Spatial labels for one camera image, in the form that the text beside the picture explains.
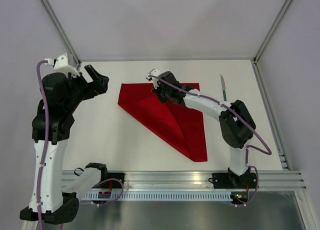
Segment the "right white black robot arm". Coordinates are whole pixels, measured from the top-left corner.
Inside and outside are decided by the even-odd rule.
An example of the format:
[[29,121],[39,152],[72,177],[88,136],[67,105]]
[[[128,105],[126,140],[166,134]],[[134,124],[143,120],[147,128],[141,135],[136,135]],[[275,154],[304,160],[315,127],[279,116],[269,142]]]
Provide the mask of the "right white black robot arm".
[[152,82],[152,92],[162,104],[171,101],[219,122],[222,138],[230,147],[228,182],[233,188],[245,187],[250,176],[247,145],[253,137],[249,127],[256,128],[246,105],[240,100],[229,103],[210,99],[193,86],[181,85],[170,71],[161,73],[153,69],[146,79]]

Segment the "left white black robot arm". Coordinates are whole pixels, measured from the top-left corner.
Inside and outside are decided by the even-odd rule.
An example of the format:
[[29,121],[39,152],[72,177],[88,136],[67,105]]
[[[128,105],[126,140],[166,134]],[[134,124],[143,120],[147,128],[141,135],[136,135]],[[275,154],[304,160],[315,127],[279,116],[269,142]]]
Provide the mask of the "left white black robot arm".
[[32,121],[36,159],[34,187],[30,203],[19,213],[23,221],[37,221],[41,226],[72,222],[87,192],[109,183],[107,166],[90,162],[78,179],[66,190],[62,189],[63,161],[75,122],[73,114],[81,102],[106,93],[110,80],[90,64],[84,68],[91,82],[81,73],[72,76],[54,72],[41,77],[40,68],[36,68],[42,99]]

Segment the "green handled knife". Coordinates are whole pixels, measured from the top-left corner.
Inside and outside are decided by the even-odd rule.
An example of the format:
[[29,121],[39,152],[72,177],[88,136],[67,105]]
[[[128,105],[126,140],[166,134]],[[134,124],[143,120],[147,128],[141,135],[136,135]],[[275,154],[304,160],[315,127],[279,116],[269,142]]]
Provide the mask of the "green handled knife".
[[222,75],[220,76],[220,81],[221,81],[223,99],[224,101],[227,101],[226,84],[225,84],[224,77]]

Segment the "red cloth napkin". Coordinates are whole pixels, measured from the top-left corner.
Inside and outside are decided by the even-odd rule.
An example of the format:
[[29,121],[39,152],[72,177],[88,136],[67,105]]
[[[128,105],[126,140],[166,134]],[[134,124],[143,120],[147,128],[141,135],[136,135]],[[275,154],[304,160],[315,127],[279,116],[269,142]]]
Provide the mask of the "red cloth napkin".
[[151,83],[123,83],[117,104],[148,130],[193,162],[208,160],[204,117],[168,101],[162,104]]

